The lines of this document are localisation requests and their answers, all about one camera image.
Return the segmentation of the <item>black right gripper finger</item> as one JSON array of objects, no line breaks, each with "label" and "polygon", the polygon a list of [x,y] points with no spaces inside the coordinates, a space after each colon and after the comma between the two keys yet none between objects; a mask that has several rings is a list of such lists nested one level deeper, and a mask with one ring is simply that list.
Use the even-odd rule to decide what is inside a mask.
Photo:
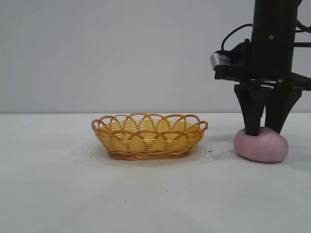
[{"label": "black right gripper finger", "polygon": [[301,96],[302,90],[274,87],[265,106],[265,127],[280,134],[288,114]]},{"label": "black right gripper finger", "polygon": [[260,119],[266,104],[266,87],[236,84],[234,92],[241,107],[245,133],[257,136],[260,129]]}]

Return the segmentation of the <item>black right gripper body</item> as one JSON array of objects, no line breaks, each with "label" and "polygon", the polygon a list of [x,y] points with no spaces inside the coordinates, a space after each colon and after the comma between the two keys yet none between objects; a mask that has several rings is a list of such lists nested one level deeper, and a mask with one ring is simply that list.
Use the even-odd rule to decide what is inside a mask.
[{"label": "black right gripper body", "polygon": [[264,85],[288,85],[310,90],[309,77],[292,72],[294,49],[308,48],[309,42],[296,42],[298,32],[311,29],[297,20],[299,0],[257,0],[254,5],[251,39],[231,50],[213,54],[215,79],[241,83],[257,81]]}]

